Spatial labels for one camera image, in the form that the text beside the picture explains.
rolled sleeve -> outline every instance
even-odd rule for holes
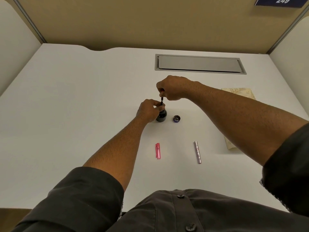
[[[106,231],[118,219],[124,190],[110,174],[73,169],[20,223],[48,222],[76,232]]]
[[[293,133],[269,158],[261,184],[288,210],[309,217],[309,124]]]

dark button-up shirt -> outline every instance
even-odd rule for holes
[[[106,172],[79,167],[13,232],[309,231],[309,124],[270,157],[261,183],[291,212],[188,189],[156,191],[119,218],[120,183]]]

cream floral book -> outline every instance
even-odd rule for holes
[[[251,89],[249,88],[222,88],[222,90],[256,100]],[[237,148],[233,143],[230,142],[230,140],[228,140],[226,137],[224,138],[228,150],[232,148]]]

shirt button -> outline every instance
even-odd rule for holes
[[[187,231],[195,231],[196,230],[196,225],[194,223],[190,223],[189,225],[186,226]]]

number sign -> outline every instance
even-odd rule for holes
[[[308,0],[257,0],[255,5],[302,8]]]

